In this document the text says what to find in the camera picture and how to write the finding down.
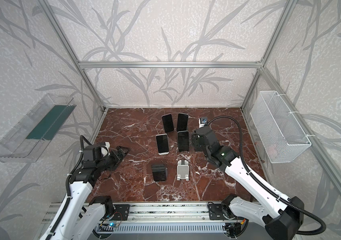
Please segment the white phone stand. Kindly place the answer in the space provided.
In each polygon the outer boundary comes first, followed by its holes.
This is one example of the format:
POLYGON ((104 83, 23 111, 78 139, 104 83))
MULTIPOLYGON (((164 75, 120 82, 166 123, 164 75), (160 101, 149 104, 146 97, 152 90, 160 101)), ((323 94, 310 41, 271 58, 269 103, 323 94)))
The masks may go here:
POLYGON ((186 160, 179 160, 177 162, 177 175, 176 180, 189 181, 189 162, 186 160))

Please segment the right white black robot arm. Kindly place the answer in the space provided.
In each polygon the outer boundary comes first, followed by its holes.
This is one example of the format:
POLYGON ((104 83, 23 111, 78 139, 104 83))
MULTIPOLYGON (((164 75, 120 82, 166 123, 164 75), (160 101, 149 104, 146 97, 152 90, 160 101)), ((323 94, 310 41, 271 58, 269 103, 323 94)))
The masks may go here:
POLYGON ((205 126, 191 134, 196 152, 203 152, 206 160, 241 184, 257 203, 251 203, 238 196, 225 199, 223 209, 228 217, 243 217, 265 228, 274 240, 291 240, 303 223, 303 214, 288 207, 284 200, 303 208, 298 197, 289 198, 275 189, 249 166, 243 165, 239 153, 228 146, 222 146, 214 131, 205 126))

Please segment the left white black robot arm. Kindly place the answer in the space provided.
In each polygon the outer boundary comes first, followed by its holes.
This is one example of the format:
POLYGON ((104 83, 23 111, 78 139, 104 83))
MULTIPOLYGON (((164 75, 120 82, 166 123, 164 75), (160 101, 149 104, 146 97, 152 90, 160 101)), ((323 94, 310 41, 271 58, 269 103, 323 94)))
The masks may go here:
POLYGON ((52 223, 41 235, 42 240, 86 240, 102 220, 112 218, 116 211, 110 196, 94 197, 82 214, 84 204, 103 172, 117 169, 130 152, 118 146, 82 147, 77 165, 66 178, 66 195, 52 223))

